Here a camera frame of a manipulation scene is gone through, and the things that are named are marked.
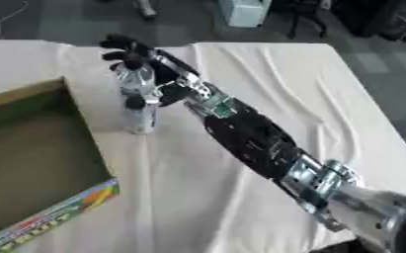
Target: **white tablecloth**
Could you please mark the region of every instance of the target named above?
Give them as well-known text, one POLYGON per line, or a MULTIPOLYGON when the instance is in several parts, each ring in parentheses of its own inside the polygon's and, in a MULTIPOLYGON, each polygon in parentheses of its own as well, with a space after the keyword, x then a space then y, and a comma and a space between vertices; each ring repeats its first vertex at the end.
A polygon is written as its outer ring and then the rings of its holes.
MULTIPOLYGON (((332 47, 196 43, 168 50, 319 160, 339 159, 369 187, 406 194, 406 144, 332 47)), ((223 150, 181 104, 160 111, 153 134, 126 133, 118 88, 98 48, 0 42, 0 91, 60 75, 122 193, 18 252, 305 253, 353 238, 316 223, 223 150)))

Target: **bottle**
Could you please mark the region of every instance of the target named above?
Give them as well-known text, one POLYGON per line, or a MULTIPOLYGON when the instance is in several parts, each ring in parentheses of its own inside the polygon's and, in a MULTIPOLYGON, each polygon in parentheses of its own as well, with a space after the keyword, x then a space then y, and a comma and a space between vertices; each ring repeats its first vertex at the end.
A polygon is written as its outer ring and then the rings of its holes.
POLYGON ((133 134, 147 134, 154 130, 159 94, 155 86, 155 72, 148 63, 125 61, 115 69, 128 117, 127 130, 133 134))

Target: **silver metal cylinder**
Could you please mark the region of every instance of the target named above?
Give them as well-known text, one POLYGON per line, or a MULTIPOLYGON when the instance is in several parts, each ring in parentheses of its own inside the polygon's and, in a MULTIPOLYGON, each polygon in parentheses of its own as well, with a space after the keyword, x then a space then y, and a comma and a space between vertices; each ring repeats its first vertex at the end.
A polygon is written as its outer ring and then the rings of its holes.
POLYGON ((406 196, 345 184, 329 201, 331 215, 379 252, 395 252, 406 221, 406 196))

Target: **green box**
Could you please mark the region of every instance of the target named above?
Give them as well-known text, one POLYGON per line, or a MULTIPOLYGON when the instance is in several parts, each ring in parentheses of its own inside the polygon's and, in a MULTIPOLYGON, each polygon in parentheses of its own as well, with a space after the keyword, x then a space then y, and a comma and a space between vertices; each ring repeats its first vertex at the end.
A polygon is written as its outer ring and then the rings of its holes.
POLYGON ((119 192, 63 80, 0 94, 0 252, 119 192))

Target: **colorful box edge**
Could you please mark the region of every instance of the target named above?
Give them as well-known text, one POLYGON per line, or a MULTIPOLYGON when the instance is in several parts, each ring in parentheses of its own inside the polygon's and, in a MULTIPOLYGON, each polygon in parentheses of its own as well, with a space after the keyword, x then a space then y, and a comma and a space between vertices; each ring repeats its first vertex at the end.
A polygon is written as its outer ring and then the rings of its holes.
POLYGON ((0 231, 0 252, 11 252, 35 237, 60 226, 72 217, 101 205, 119 193, 118 180, 112 178, 3 229, 0 231))

